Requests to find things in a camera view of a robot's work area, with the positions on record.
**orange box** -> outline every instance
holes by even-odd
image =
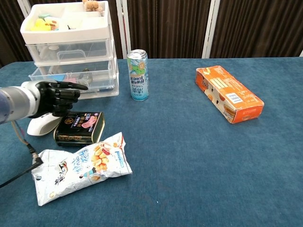
[[[264,102],[224,68],[198,68],[196,73],[196,84],[230,123],[260,116]]]

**metal tin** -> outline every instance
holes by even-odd
[[[133,50],[127,55],[131,95],[136,101],[144,101],[149,95],[147,59],[147,53],[144,50]]]
[[[102,112],[70,112],[54,130],[53,138],[59,146],[97,143],[104,125]]]

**stuffed toy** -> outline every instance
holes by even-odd
[[[86,12],[99,11],[101,14],[103,9],[95,0],[82,0]]]

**yellow object in tray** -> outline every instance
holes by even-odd
[[[50,31],[51,27],[43,19],[38,18],[35,22],[35,26],[30,28],[31,31]]]

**barcode label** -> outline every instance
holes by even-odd
[[[240,97],[237,96],[236,93],[229,93],[229,94],[226,94],[226,96],[227,96],[227,97],[229,98],[229,100],[231,100],[231,102],[234,103],[234,104],[243,102],[243,100],[240,99]]]

